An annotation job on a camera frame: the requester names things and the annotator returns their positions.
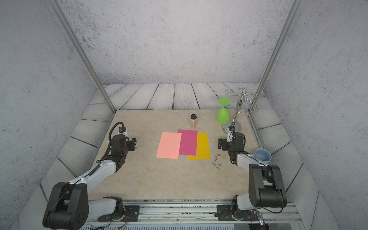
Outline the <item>yellow paper sheet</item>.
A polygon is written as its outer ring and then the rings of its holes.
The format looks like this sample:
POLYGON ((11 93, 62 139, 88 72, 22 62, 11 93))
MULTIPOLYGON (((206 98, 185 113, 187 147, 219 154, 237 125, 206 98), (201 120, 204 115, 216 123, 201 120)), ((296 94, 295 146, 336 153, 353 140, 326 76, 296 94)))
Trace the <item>yellow paper sheet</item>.
POLYGON ((198 133, 196 156, 188 156, 189 160, 209 160, 211 159, 209 149, 209 139, 207 133, 198 133))

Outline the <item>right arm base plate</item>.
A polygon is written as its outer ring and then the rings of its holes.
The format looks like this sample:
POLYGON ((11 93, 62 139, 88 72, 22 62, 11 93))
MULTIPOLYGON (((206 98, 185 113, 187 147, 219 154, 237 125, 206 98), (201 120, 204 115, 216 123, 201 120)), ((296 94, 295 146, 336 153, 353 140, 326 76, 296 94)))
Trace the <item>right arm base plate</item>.
POLYGON ((217 205, 214 216, 218 221, 257 221, 258 215, 249 210, 232 210, 230 205, 217 205))

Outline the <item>small black-capped bottle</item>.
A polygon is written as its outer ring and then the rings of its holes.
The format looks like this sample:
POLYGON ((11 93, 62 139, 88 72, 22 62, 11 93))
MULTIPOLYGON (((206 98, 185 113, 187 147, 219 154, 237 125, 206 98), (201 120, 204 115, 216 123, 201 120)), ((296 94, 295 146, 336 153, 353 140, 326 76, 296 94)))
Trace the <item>small black-capped bottle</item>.
POLYGON ((192 114, 190 116, 190 121, 189 124, 191 127, 195 128, 197 126, 197 115, 196 114, 192 114))

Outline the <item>magenta paper sheet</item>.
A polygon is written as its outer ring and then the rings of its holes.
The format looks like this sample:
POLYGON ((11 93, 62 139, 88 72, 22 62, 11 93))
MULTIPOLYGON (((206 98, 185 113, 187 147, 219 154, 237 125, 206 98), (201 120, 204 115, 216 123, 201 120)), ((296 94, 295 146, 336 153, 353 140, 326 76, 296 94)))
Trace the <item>magenta paper sheet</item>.
POLYGON ((178 133, 182 134, 179 154, 187 156, 196 156, 198 131, 179 129, 178 133))

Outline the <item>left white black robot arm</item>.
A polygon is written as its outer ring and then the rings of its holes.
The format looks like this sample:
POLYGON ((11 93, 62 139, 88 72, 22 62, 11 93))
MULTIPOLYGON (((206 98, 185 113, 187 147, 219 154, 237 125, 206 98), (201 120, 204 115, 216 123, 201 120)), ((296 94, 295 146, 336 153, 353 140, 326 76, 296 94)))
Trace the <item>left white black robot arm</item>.
POLYGON ((129 139, 123 122, 117 122, 108 134, 108 146, 97 165, 69 182, 59 182, 52 188, 42 220, 52 230, 79 230, 95 218, 109 222, 129 220, 122 198, 108 196, 90 201, 88 195, 104 179, 118 172, 127 154, 137 148, 137 140, 129 139))

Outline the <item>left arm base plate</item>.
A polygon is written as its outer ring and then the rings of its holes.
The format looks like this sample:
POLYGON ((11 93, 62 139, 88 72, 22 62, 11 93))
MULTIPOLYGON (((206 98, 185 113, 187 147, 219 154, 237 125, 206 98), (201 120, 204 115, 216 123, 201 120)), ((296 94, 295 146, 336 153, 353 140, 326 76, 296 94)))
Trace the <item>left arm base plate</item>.
POLYGON ((140 206, 124 205, 122 208, 117 208, 114 213, 100 216, 98 222, 137 222, 139 219, 140 206))

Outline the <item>green plastic wine glass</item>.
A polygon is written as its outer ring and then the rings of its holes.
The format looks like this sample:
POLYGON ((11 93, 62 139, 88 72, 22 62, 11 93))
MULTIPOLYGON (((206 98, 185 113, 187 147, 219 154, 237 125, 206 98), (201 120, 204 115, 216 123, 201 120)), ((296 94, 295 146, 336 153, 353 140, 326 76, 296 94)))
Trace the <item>green plastic wine glass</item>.
POLYGON ((218 100, 218 103, 222 106, 222 108, 218 111, 217 114, 217 122, 221 125, 225 125, 229 122, 229 111, 226 106, 231 103, 229 98, 222 97, 218 100))

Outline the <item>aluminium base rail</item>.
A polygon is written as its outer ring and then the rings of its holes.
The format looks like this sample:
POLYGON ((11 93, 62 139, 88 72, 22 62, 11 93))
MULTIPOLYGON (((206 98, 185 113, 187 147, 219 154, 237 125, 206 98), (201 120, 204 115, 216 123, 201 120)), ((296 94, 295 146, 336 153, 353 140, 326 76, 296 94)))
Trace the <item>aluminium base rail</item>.
POLYGON ((137 222, 87 221, 81 230, 303 230, 295 204, 288 203, 279 214, 264 209, 253 211, 257 221, 218 221, 217 205, 228 199, 213 200, 124 200, 123 205, 140 206, 137 222))

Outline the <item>light blue cup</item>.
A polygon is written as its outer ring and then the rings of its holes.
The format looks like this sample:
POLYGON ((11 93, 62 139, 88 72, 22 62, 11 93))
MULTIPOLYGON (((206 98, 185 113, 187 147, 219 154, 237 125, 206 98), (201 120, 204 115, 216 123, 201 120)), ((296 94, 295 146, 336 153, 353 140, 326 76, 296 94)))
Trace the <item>light blue cup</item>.
POLYGON ((255 157, 262 164, 268 165, 272 160, 272 155, 267 149, 257 149, 255 152, 255 157))

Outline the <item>right aluminium frame post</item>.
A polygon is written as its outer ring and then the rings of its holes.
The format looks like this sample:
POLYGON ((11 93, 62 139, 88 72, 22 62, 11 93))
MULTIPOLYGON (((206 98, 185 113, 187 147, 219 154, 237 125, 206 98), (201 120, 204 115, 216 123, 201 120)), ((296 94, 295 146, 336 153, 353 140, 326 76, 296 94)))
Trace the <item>right aluminium frame post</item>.
POLYGON ((272 55, 270 57, 270 60, 265 68, 265 71, 260 79, 260 82, 258 84, 258 88, 256 90, 256 93, 255 93, 255 96, 251 102, 251 105, 249 107, 249 112, 250 113, 253 113, 255 111, 257 111, 259 109, 257 103, 259 101, 259 98, 261 97, 261 93, 262 91, 264 90, 268 80, 269 80, 269 77, 271 75, 271 72, 277 62, 277 59, 282 51, 282 48, 283 48, 283 45, 288 37, 288 34, 290 33, 290 30, 291 30, 291 27, 292 27, 292 24, 295 20, 295 18, 297 17, 297 14, 298 14, 298 11, 300 9, 300 6, 301 6, 301 3, 302 1, 301 0, 294 0, 293 3, 292 3, 292 6, 291 6, 291 9, 288 13, 288 16, 286 18, 286 21, 283 25, 283 28, 280 32, 280 35, 278 37, 278 40, 277 40, 277 43, 275 45, 275 48, 272 52, 272 55))

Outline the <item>salmon pink paper sheet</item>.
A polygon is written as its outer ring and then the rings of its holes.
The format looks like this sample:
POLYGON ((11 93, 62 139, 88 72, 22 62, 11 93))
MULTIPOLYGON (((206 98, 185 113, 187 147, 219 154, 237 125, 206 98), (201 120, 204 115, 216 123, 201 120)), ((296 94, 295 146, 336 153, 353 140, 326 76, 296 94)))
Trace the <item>salmon pink paper sheet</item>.
POLYGON ((178 159, 181 143, 181 133, 163 132, 156 158, 178 159))

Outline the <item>chrome glass holder stand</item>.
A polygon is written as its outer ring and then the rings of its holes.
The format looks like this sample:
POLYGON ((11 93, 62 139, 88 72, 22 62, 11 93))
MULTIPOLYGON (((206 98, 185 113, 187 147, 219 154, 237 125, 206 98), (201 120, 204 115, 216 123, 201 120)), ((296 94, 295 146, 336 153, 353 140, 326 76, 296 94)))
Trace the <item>chrome glass holder stand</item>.
POLYGON ((225 94, 228 96, 238 96, 238 99, 235 102, 232 102, 230 104, 235 103, 235 113, 234 115, 229 119, 229 122, 227 124, 224 124, 221 126, 221 129, 224 133, 227 133, 229 131, 229 127, 233 126, 235 127, 235 130, 240 132, 242 130, 241 124, 237 121, 238 115, 245 113, 245 114, 251 114, 256 113, 259 110, 258 105, 251 99, 249 99, 250 96, 254 96, 254 98, 258 98, 259 94, 249 94, 248 90, 244 87, 241 87, 238 89, 239 93, 236 93, 233 90, 226 90, 225 94))

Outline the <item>aluminium frame post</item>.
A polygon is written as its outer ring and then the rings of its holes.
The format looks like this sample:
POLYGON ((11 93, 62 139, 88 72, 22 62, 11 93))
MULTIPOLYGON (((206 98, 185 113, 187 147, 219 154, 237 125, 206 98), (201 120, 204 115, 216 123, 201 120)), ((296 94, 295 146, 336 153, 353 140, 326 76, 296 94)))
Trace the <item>aluminium frame post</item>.
POLYGON ((249 107, 249 112, 250 113, 253 113, 255 111, 257 111, 259 109, 257 103, 259 101, 259 98, 261 97, 261 93, 262 91, 264 90, 268 80, 269 80, 269 77, 271 75, 271 72, 277 62, 277 59, 282 51, 282 48, 283 48, 283 45, 288 37, 288 34, 290 33, 290 30, 291 30, 291 27, 292 27, 292 24, 295 20, 295 18, 297 17, 297 14, 298 14, 298 11, 300 9, 300 6, 301 6, 301 3, 302 1, 301 0, 294 0, 293 3, 292 3, 292 6, 291 6, 291 9, 288 13, 288 16, 286 18, 286 21, 283 25, 283 28, 280 32, 280 35, 278 37, 278 40, 277 40, 277 43, 275 45, 275 48, 272 52, 272 55, 270 57, 270 60, 265 68, 265 71, 260 79, 260 82, 258 84, 258 88, 256 90, 256 93, 255 93, 255 96, 251 102, 251 105, 249 107))
POLYGON ((110 97, 108 96, 106 90, 104 89, 98 75, 93 68, 90 60, 88 59, 85 51, 82 48, 79 40, 77 39, 76 34, 74 33, 70 23, 68 22, 67 17, 65 16, 59 2, 57 0, 47 0, 49 7, 51 8, 52 12, 54 13, 57 21, 59 22, 61 28, 63 29, 64 33, 68 37, 69 41, 71 42, 74 50, 76 51, 78 57, 80 58, 81 62, 83 63, 84 67, 86 68, 89 76, 93 80, 94 84, 96 85, 99 93, 101 94, 102 98, 107 103, 109 109, 112 111, 113 114, 116 113, 117 109, 113 105, 110 97))

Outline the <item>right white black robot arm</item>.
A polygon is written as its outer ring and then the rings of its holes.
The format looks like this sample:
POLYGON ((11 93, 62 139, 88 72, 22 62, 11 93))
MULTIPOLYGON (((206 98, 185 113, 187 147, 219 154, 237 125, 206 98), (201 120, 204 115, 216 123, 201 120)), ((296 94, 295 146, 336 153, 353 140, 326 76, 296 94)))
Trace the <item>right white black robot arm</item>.
POLYGON ((253 154, 245 151, 245 135, 236 132, 235 126, 229 126, 226 139, 218 140, 218 148, 227 151, 230 162, 248 173, 248 192, 235 195, 230 206, 217 214, 230 214, 235 220, 242 220, 252 211, 264 209, 279 214, 287 205, 287 196, 281 170, 271 164, 271 153, 266 149, 257 149, 253 154))

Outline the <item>left aluminium frame post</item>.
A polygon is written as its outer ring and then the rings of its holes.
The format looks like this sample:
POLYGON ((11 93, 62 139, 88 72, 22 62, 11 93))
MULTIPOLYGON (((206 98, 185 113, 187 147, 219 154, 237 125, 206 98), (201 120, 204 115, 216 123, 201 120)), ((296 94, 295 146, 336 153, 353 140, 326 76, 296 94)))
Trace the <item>left aluminium frame post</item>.
POLYGON ((69 41, 71 42, 74 50, 76 51, 78 57, 80 58, 81 62, 83 63, 84 67, 86 68, 89 76, 93 80, 94 84, 96 85, 99 93, 101 94, 102 98, 107 103, 109 109, 112 111, 113 114, 116 113, 117 109, 113 105, 110 97, 108 96, 106 90, 104 89, 98 75, 93 68, 90 60, 88 59, 85 51, 82 48, 79 40, 77 39, 76 34, 74 33, 70 23, 68 22, 67 17, 65 16, 59 2, 57 0, 47 0, 49 7, 51 8, 52 12, 54 13, 57 21, 59 22, 61 28, 63 29, 64 33, 68 37, 69 41))

